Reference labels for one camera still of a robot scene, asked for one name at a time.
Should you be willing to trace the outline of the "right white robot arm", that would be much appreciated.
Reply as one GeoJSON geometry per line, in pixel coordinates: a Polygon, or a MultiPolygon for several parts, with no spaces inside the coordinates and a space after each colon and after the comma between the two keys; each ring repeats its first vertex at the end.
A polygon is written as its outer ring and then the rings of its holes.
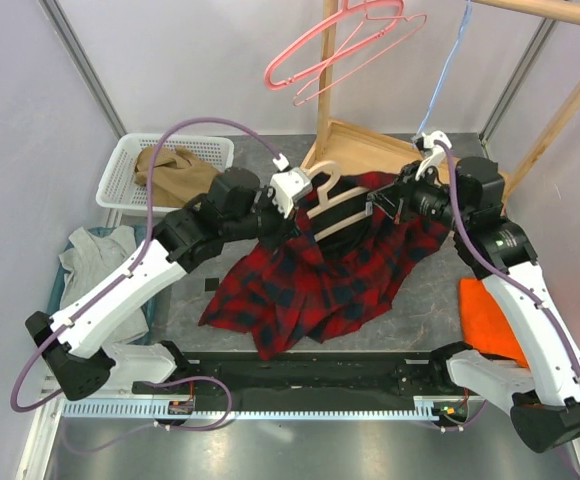
{"type": "Polygon", "coordinates": [[[524,367],[501,354],[481,354],[456,342],[435,350],[428,381],[447,394],[464,387],[508,414],[524,444],[543,453],[580,437],[580,349],[548,292],[524,230],[503,213],[505,180],[495,162],[467,157],[449,182],[437,171],[405,166],[369,195],[389,218],[420,216],[450,228],[459,257],[502,311],[526,358],[524,367]]]}

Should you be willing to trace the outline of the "beige wooden hanger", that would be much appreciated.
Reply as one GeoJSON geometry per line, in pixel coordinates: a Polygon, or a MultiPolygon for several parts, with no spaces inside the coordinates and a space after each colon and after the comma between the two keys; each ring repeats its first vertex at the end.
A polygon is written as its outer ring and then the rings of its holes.
{"type": "Polygon", "coordinates": [[[334,224],[314,233],[314,239],[319,242],[327,237],[330,237],[355,223],[361,222],[366,218],[372,216],[373,207],[371,203],[367,200],[367,194],[369,190],[364,187],[356,186],[345,192],[337,194],[336,196],[330,197],[329,192],[333,187],[339,182],[342,177],[342,171],[340,165],[332,160],[321,161],[311,166],[306,174],[310,180],[313,180],[318,174],[327,174],[329,176],[328,180],[316,188],[318,204],[307,211],[306,215],[310,220],[313,220],[317,216],[332,210],[334,207],[340,206],[341,204],[355,199],[357,197],[364,197],[364,207],[357,213],[350,214],[346,218],[335,222],[334,224]]]}

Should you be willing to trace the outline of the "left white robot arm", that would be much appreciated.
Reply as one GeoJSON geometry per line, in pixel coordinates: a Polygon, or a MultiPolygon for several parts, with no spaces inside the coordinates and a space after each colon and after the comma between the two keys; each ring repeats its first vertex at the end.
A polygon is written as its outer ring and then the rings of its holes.
{"type": "Polygon", "coordinates": [[[229,168],[208,192],[165,215],[138,250],[81,299],[53,315],[31,315],[26,328],[61,393],[81,400],[110,381],[157,383],[168,393],[185,389],[190,371],[173,348],[114,345],[111,334],[161,290],[219,256],[225,244],[279,240],[292,230],[294,208],[311,189],[299,168],[274,174],[267,187],[251,171],[229,168]]]}

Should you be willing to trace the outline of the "red plaid skirt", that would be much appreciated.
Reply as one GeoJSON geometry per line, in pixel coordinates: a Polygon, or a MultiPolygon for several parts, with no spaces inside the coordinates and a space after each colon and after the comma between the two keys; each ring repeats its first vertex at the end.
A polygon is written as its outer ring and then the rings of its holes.
{"type": "Polygon", "coordinates": [[[397,224],[380,210],[322,241],[314,231],[365,202],[354,198],[309,219],[318,202],[305,197],[299,236],[276,249],[257,244],[227,273],[200,324],[252,336],[268,360],[310,338],[323,343],[386,313],[415,265],[436,253],[449,230],[421,216],[397,224]]]}

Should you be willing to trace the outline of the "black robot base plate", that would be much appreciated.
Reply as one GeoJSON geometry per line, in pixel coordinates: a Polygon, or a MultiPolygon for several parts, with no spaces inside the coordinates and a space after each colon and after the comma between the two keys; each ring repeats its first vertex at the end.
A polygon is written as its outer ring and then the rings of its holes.
{"type": "Polygon", "coordinates": [[[477,395],[450,383],[432,352],[290,351],[263,360],[252,351],[182,353],[171,342],[176,369],[170,382],[193,378],[191,386],[156,388],[144,381],[134,394],[189,394],[206,408],[225,405],[215,378],[245,408],[333,409],[407,408],[416,397],[463,404],[477,395]]]}

